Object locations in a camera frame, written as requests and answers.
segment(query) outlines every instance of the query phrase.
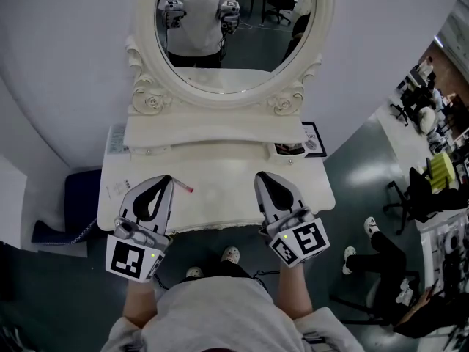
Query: sneaker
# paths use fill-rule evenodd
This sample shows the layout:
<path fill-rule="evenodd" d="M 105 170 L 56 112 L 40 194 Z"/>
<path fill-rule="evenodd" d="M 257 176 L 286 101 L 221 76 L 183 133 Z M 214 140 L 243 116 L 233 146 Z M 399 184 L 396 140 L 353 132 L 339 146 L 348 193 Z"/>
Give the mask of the sneaker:
<path fill-rule="evenodd" d="M 373 236 L 373 233 L 380 231 L 380 229 L 378 228 L 376 224 L 376 221 L 374 220 L 372 216 L 370 216 L 367 220 L 365 220 L 363 227 L 365 228 L 365 232 L 369 238 Z"/>
<path fill-rule="evenodd" d="M 203 278 L 204 273 L 200 269 L 200 267 L 191 267 L 188 269 L 188 272 L 185 273 L 185 277 L 188 278 L 192 276 L 193 278 Z"/>
<path fill-rule="evenodd" d="M 234 246 L 229 246 L 221 256 L 221 262 L 223 261 L 233 262 L 237 265 L 237 263 L 240 262 L 240 251 Z"/>
<path fill-rule="evenodd" d="M 350 275 L 352 273 L 352 270 L 350 270 L 346 264 L 347 264 L 347 258 L 350 257 L 351 255 L 356 255 L 357 254 L 357 251 L 355 250 L 355 248 L 353 246 L 349 246 L 345 249 L 345 252 L 344 252 L 344 260 L 345 260 L 345 263 L 344 263 L 344 266 L 342 267 L 342 273 L 344 275 Z"/>

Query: yellow object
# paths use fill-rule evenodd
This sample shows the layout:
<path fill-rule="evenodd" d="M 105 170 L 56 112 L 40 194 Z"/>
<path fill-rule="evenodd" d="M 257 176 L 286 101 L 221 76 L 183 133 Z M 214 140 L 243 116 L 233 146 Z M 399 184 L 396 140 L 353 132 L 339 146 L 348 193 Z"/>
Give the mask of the yellow object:
<path fill-rule="evenodd" d="M 432 191 L 439 191 L 446 186 L 446 178 L 451 183 L 456 178 L 456 173 L 454 172 L 454 167 L 446 153 L 438 153 L 430 161 L 430 166 L 432 168 L 433 179 L 429 179 L 430 184 L 432 185 Z"/>

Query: white t-shirt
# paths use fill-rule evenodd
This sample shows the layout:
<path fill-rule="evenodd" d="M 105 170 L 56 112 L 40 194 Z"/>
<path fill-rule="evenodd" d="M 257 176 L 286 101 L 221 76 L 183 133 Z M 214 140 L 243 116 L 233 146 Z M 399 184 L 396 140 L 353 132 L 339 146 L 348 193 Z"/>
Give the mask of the white t-shirt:
<path fill-rule="evenodd" d="M 437 123 L 437 115 L 430 107 L 423 107 L 418 111 L 418 119 L 420 130 L 426 134 L 430 133 Z"/>
<path fill-rule="evenodd" d="M 101 352 L 364 352 L 328 308 L 292 320 L 252 279 L 215 276 L 184 282 L 158 302 L 139 329 L 120 318 Z"/>
<path fill-rule="evenodd" d="M 425 79 L 429 76 L 431 72 L 433 72 L 433 65 L 429 63 L 427 60 L 424 60 L 419 66 L 418 66 L 418 72 L 420 73 L 420 76 Z"/>
<path fill-rule="evenodd" d="M 433 98 L 435 99 L 435 102 L 437 104 L 437 111 L 440 111 L 441 109 L 443 109 L 444 105 L 443 105 L 443 99 L 441 98 L 441 94 L 438 90 L 436 89 L 433 89 Z"/>
<path fill-rule="evenodd" d="M 168 29 L 168 51 L 180 56 L 207 56 L 220 51 L 221 23 L 217 11 L 225 1 L 235 0 L 180 0 L 187 15 L 181 18 L 181 27 Z M 164 10 L 166 0 L 160 0 L 158 9 Z"/>

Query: blue chair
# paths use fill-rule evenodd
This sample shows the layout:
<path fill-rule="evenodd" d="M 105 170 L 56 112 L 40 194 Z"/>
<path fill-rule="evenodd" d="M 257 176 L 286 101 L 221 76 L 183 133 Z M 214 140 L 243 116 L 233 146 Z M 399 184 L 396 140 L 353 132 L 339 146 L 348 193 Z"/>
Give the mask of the blue chair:
<path fill-rule="evenodd" d="M 65 180 L 65 231 L 51 229 L 43 221 L 34 225 L 32 243 L 69 245 L 105 234 L 97 226 L 101 170 L 80 172 Z"/>

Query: oval mirror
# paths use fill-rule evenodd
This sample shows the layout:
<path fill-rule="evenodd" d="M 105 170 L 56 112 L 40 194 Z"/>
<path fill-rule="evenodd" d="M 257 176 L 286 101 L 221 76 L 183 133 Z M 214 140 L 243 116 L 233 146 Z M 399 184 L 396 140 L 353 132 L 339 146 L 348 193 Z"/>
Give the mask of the oval mirror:
<path fill-rule="evenodd" d="M 316 3 L 156 0 L 155 33 L 167 63 L 188 84 L 218 94 L 244 92 L 296 56 Z"/>

